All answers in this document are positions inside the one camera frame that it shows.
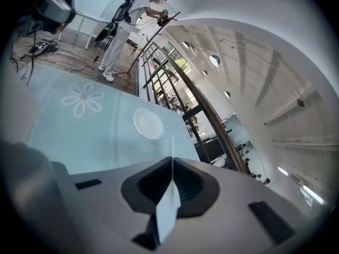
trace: table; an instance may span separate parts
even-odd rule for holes
[[[94,33],[94,31],[95,31],[96,26],[97,26],[99,23],[106,23],[106,24],[108,24],[110,21],[107,21],[107,20],[105,20],[105,19],[103,19],[103,18],[96,17],[96,16],[94,16],[94,15],[92,15],[92,14],[85,13],[85,12],[81,12],[81,11],[80,11],[80,12],[77,12],[76,15],[79,15],[79,16],[82,17],[82,20],[81,20],[81,22],[80,22],[80,25],[79,25],[79,27],[78,27],[78,30],[76,31],[76,34],[77,34],[77,35],[79,34],[79,31],[80,31],[81,26],[83,25],[83,22],[84,22],[85,19],[89,19],[89,20],[92,20],[92,21],[95,21],[95,22],[96,22],[96,23],[94,24],[94,26],[93,26],[93,28],[92,28],[92,30],[91,30],[89,36],[88,36],[87,42],[86,42],[85,49],[87,50],[87,49],[88,49],[88,45],[90,45],[90,41],[91,41],[91,38],[92,38],[92,36],[93,36],[93,33]]]
[[[26,144],[63,163],[70,174],[171,156],[172,136],[175,157],[199,161],[182,116],[174,111],[38,63],[28,89],[41,111]],[[136,130],[133,116],[139,108],[161,119],[164,134],[159,140],[146,139]]]

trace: white plate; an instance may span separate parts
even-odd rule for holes
[[[160,139],[164,134],[164,125],[161,119],[148,109],[136,110],[133,121],[139,134],[147,139]]]

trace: floor below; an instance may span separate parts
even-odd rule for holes
[[[42,39],[51,40],[58,38],[57,35],[52,35],[48,32],[38,32],[37,42]],[[36,56],[37,63],[57,68],[70,72],[72,70],[81,70],[86,66],[91,66],[94,58],[98,55],[100,48],[94,47],[94,38],[91,40],[88,50],[85,50],[85,45],[88,36],[84,34],[76,35],[75,31],[65,29],[61,36],[60,47],[56,52],[45,52]],[[31,57],[20,58],[27,54],[29,49],[33,46],[33,35],[28,37],[18,38],[13,44],[13,57],[18,61],[19,70],[26,66],[26,62],[31,61]],[[127,75],[118,75],[114,77],[114,82],[108,82],[103,76],[102,72],[98,70],[98,66],[102,60],[104,52],[100,51],[99,60],[91,67],[86,67],[82,71],[73,71],[74,74],[85,77],[87,79],[105,84],[129,94],[138,95],[138,70],[137,64],[134,65],[131,71],[130,84],[127,85]],[[132,46],[125,44],[120,59],[117,61],[115,72],[127,71],[132,65],[136,54],[132,50]]]

